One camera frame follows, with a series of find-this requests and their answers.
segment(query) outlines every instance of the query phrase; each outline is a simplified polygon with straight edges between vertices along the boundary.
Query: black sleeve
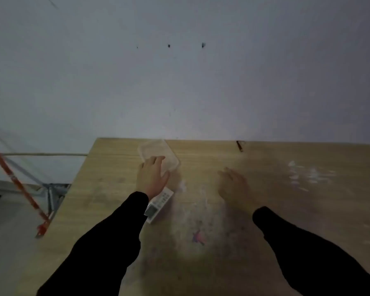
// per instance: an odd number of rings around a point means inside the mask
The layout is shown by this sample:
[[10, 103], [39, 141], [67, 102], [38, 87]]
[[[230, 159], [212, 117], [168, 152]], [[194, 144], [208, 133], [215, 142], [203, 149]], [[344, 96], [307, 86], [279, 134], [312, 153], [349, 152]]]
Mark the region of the black sleeve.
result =
[[146, 194], [132, 193], [114, 213], [78, 239], [37, 295], [118, 296], [126, 268], [140, 251], [138, 236], [147, 205]]
[[370, 295], [370, 274], [337, 245], [267, 207], [257, 209], [252, 219], [273, 249], [285, 279], [302, 295]]

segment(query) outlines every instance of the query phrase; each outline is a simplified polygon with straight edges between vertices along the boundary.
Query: wood grain surface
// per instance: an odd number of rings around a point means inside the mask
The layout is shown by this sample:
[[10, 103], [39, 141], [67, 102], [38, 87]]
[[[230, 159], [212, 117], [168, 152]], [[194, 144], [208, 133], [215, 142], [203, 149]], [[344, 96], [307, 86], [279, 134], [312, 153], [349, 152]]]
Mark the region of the wood grain surface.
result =
[[[95, 141], [18, 295], [34, 295], [75, 241], [134, 190], [144, 141]], [[298, 295], [251, 217], [219, 197], [224, 166], [242, 172], [281, 217], [339, 245], [370, 273], [370, 145], [241, 142], [240, 152], [235, 141], [167, 143], [181, 164], [168, 183], [175, 194], [144, 225], [120, 295]], [[204, 245], [192, 241], [198, 230]]]

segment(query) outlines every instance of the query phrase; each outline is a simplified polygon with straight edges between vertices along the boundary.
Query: gray wall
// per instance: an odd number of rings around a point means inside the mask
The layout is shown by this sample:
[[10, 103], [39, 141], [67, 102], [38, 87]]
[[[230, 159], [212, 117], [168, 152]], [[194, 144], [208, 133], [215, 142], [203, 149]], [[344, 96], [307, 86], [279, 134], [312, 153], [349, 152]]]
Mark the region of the gray wall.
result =
[[0, 150], [98, 136], [370, 143], [370, 0], [0, 0]]

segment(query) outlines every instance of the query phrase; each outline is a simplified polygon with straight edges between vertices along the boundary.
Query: pink and purple mark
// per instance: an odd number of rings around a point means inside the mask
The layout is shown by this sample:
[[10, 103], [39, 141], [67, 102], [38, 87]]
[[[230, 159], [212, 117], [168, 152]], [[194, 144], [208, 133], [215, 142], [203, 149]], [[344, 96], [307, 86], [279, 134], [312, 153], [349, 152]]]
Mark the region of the pink and purple mark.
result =
[[204, 246], [205, 241], [200, 235], [200, 230], [198, 230], [196, 233], [193, 233], [192, 242], [196, 242], [196, 243], [199, 242], [200, 244]]

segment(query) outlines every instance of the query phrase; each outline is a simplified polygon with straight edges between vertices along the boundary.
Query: floor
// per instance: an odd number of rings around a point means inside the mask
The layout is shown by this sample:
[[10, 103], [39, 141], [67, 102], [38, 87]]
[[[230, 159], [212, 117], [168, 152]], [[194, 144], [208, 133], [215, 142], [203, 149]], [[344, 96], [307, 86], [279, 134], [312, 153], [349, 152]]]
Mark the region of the floor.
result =
[[0, 296], [13, 295], [30, 256], [36, 249], [41, 218], [19, 193], [0, 199]]

